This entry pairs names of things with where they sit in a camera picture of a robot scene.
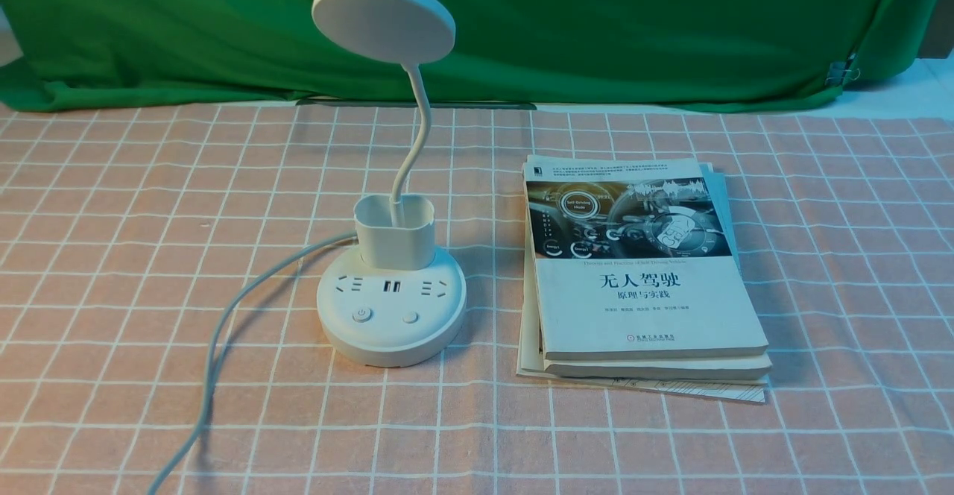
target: desk lamp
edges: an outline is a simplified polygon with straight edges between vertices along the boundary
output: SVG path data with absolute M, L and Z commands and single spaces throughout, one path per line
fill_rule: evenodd
M 391 196 L 368 195 L 354 207 L 358 244 L 324 272 L 318 311 L 339 353 L 371 366 L 409 366 L 439 353 L 457 335 L 467 285 L 454 258 L 434 242 L 434 206 L 402 195 L 427 141 L 432 114 L 420 64 L 443 59 L 456 27 L 437 0 L 314 0 L 312 18 L 328 40 L 410 77 L 420 128 Z

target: round white base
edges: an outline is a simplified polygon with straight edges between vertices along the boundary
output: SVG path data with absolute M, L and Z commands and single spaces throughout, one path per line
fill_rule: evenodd
M 357 246 L 324 271 L 318 316 L 328 341 L 354 362 L 401 367 L 432 358 L 464 322 L 467 284 L 450 253 L 437 247 L 418 271 L 371 268 Z

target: car dashboard image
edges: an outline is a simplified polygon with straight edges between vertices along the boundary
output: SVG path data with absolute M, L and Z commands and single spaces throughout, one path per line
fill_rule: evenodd
M 536 253 L 545 258 L 730 254 L 702 178 L 527 183 Z

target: grid pattern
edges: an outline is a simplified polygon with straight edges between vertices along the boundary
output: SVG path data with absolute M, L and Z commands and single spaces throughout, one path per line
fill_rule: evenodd
M 163 493 L 954 492 L 950 122 L 435 115 L 409 190 L 467 274 L 454 344 L 355 366 L 315 314 L 330 255 L 290 267 L 236 312 L 214 429 Z M 198 412 L 221 308 L 388 192 L 414 117 L 0 111 L 0 491 L 144 492 Z M 514 376 L 528 153 L 729 175 L 766 406 Z

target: green fabric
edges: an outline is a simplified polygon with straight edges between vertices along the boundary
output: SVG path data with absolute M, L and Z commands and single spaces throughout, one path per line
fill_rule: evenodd
M 433 101 L 807 108 L 849 54 L 866 78 L 909 66 L 934 1 L 442 0 L 457 46 L 423 74 Z M 14 109 L 412 98 L 399 67 L 325 40 L 311 0 L 0 4 L 26 54 L 0 70 Z

